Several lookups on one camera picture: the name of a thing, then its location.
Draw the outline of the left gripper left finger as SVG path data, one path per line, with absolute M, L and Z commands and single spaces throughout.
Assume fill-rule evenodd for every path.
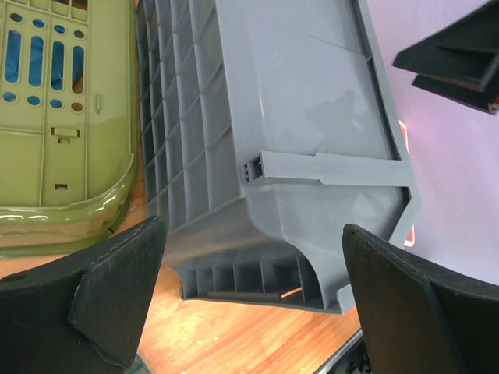
M 124 373 L 140 344 L 167 228 L 150 217 L 1 279 L 3 373 Z

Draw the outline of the blue patterned cloth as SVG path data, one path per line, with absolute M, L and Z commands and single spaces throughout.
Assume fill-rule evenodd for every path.
M 82 23 L 47 14 L 6 14 L 1 52 L 1 115 L 85 108 L 88 31 Z

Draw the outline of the grey plastic bin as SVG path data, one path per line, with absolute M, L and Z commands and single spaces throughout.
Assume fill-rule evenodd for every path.
M 365 1 L 140 1 L 148 215 L 184 300 L 341 314 L 358 224 L 421 207 Z

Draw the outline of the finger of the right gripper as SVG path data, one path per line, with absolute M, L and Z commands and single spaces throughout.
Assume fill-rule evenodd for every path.
M 498 113 L 498 91 L 479 92 L 421 75 L 416 76 L 412 85 L 489 115 Z
M 498 78 L 498 2 L 400 51 L 393 66 L 477 92 Z

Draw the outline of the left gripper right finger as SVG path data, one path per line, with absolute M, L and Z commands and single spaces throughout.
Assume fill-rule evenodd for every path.
M 496 373 L 498 287 L 356 224 L 342 248 L 375 373 Z

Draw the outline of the olive green plastic basin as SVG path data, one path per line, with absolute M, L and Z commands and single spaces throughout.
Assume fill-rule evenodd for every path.
M 1 255 L 66 254 L 109 238 L 129 207 L 138 164 L 132 1 L 4 1 L 88 31 L 84 112 L 1 115 Z

